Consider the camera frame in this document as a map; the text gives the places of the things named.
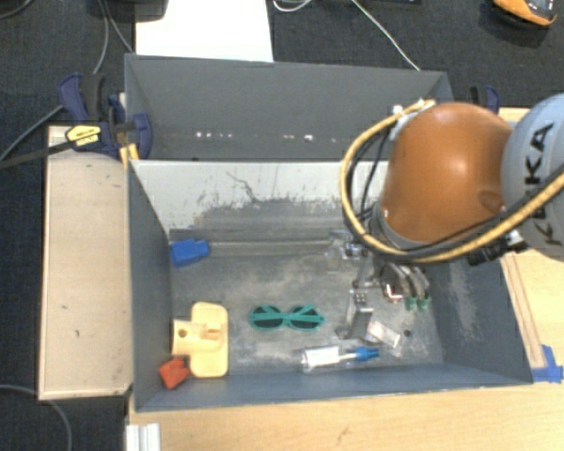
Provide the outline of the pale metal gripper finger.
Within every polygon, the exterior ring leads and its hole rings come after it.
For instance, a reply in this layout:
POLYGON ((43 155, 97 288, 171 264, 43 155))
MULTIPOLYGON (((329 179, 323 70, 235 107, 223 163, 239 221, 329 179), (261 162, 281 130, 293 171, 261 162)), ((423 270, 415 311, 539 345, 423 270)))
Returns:
POLYGON ((336 328, 336 334, 339 339, 350 339, 353 337, 353 331, 359 311, 359 294, 354 290, 349 292, 347 301, 345 319, 342 324, 336 328))
POLYGON ((367 293, 358 293, 355 297, 355 336, 363 338, 368 332, 374 308, 368 303, 367 293))

